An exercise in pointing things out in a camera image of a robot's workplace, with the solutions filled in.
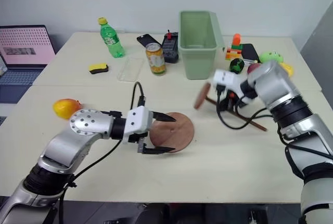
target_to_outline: clear plastic container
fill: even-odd
[[[179,13],[178,54],[184,61],[189,80],[205,80],[209,77],[218,48],[224,48],[224,42],[215,13]]]

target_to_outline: yellow can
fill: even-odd
[[[146,55],[151,72],[157,76],[166,72],[163,50],[158,43],[150,43],[146,46]]]

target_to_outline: laptop keyboard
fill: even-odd
[[[0,85],[32,85],[40,73],[41,71],[23,72],[8,70],[0,77]]]
[[[5,119],[6,119],[6,116],[0,116],[0,125],[2,125],[2,123],[4,122]]]

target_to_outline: laptop screen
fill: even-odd
[[[55,57],[44,25],[0,27],[0,53],[9,68],[45,67]]]

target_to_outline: pink screen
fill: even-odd
[[[0,29],[0,52],[7,64],[48,64],[55,57],[45,28]]]

